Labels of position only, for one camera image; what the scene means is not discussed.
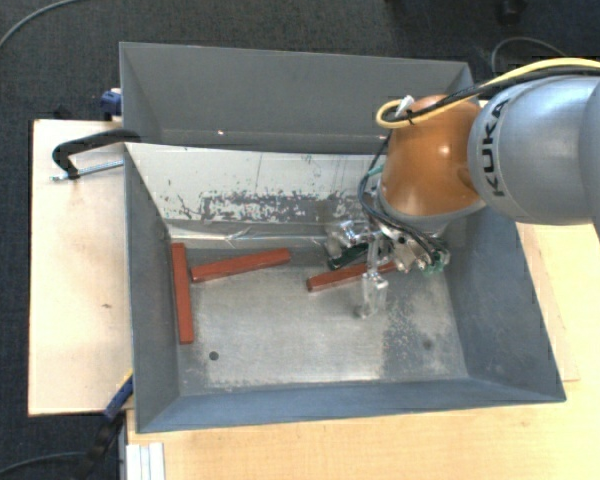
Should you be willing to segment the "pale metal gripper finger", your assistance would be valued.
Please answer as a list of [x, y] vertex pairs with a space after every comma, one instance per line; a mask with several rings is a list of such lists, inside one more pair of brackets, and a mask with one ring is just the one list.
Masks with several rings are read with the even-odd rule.
[[366, 270], [361, 276], [362, 302], [355, 310], [361, 319], [375, 315], [386, 306], [388, 281], [379, 271], [382, 245], [382, 240], [375, 240], [368, 249]]
[[335, 221], [325, 225], [325, 248], [329, 256], [341, 256], [345, 250], [374, 239], [374, 232], [368, 227], [357, 228], [352, 220]]

